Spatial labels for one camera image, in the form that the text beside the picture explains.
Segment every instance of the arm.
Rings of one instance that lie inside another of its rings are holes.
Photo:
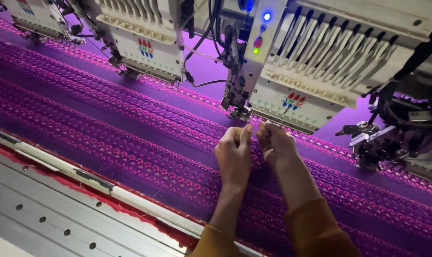
[[[297,256],[360,256],[322,198],[295,140],[271,123],[260,123],[257,137],[289,208],[284,221]]]
[[[191,257],[238,257],[236,217],[251,173],[252,126],[229,128],[214,149],[219,162],[222,189],[216,209],[202,232]]]

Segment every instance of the mustard sleeve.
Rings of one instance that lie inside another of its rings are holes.
[[[298,257],[360,256],[350,237],[338,226],[324,198],[289,211],[284,221]]]
[[[238,257],[240,251],[233,242],[221,231],[206,225],[203,229],[200,241],[190,257]]]

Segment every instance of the left hand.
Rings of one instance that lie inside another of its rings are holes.
[[[223,189],[246,190],[252,168],[251,135],[251,124],[244,128],[231,127],[214,148]]]

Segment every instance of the screw hole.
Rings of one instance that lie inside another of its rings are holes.
[[[415,20],[413,22],[413,26],[419,26],[420,24],[422,24],[422,20]]]

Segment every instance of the purple fabric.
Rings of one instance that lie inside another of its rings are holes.
[[[174,89],[148,77],[128,80],[107,72],[112,68],[89,44],[80,50],[33,46],[12,32],[0,20],[1,128],[209,221],[220,190],[212,149],[227,127],[244,125],[227,119],[211,99],[220,98],[223,85],[194,92],[185,83]],[[204,51],[211,44],[206,42]],[[188,68],[198,71],[197,82],[225,77],[225,68],[210,65],[196,56]],[[358,170],[350,152],[336,145],[350,140],[333,136],[342,125],[369,117],[366,100],[358,104],[359,109],[344,109],[312,137],[293,132],[300,154],[364,255],[432,256],[432,184],[396,171]],[[253,173],[237,236],[288,255],[281,193],[256,141],[252,151]]]

